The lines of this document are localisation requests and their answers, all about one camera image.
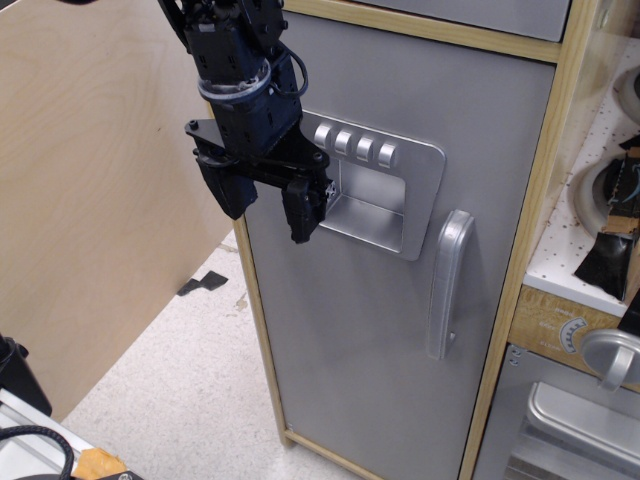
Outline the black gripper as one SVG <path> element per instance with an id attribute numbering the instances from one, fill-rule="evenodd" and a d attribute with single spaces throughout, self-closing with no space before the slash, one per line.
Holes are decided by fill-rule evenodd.
<path id="1" fill-rule="evenodd" d="M 238 220 L 258 198 L 255 182 L 280 188 L 291 239 L 308 242 L 325 219 L 331 181 L 328 155 L 301 130 L 299 100 L 272 86 L 198 89 L 214 118 L 190 121 L 185 133 L 195 141 L 196 162 L 223 212 Z"/>

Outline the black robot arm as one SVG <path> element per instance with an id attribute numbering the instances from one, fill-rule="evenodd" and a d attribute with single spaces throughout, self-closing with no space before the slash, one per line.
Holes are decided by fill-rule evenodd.
<path id="1" fill-rule="evenodd" d="M 198 71 L 198 90 L 214 114 L 192 120 L 201 174 L 222 210 L 240 218 L 256 183 L 280 189 L 291 238 L 310 239 L 334 187 L 328 155 L 302 133 L 307 70 L 280 36 L 280 1 L 163 1 L 160 7 Z"/>

